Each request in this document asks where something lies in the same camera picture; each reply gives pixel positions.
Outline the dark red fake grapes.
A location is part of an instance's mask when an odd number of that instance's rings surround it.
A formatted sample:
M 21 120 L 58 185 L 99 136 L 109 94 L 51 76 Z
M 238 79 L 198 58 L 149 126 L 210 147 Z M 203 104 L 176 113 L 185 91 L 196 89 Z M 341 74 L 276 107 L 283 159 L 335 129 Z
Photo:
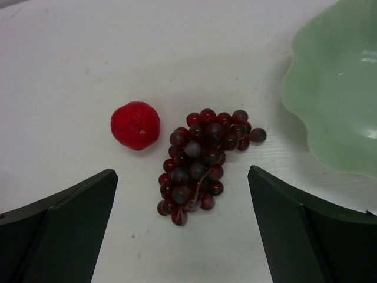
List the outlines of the dark red fake grapes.
M 168 159 L 158 178 L 162 200 L 157 212 L 176 226 L 184 226 L 191 213 L 214 208 L 224 192 L 221 179 L 228 152 L 245 152 L 267 138 L 265 129 L 251 126 L 244 110 L 229 114 L 205 108 L 190 113 L 186 123 L 170 134 Z

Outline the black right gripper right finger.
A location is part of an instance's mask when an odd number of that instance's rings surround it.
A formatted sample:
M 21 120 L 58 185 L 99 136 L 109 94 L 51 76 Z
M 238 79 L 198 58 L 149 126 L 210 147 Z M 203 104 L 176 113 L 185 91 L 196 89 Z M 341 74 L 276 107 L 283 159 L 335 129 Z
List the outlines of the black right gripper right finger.
M 257 166 L 248 181 L 273 282 L 376 282 L 376 215 L 330 203 Z

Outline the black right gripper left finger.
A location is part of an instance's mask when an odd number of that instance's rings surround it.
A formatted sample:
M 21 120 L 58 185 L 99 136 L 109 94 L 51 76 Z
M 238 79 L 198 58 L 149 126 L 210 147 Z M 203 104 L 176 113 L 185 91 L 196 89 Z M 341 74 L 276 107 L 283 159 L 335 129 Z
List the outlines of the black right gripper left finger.
M 113 169 L 1 214 L 1 282 L 91 282 L 110 218 Z

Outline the red fake apple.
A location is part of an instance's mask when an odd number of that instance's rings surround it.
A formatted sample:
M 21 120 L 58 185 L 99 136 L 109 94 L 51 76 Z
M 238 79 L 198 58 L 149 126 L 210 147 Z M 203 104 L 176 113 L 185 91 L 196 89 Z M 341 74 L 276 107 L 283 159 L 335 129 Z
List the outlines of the red fake apple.
M 114 138 L 123 146 L 142 151 L 160 136 L 160 117 L 155 109 L 142 101 L 132 101 L 116 109 L 110 120 Z

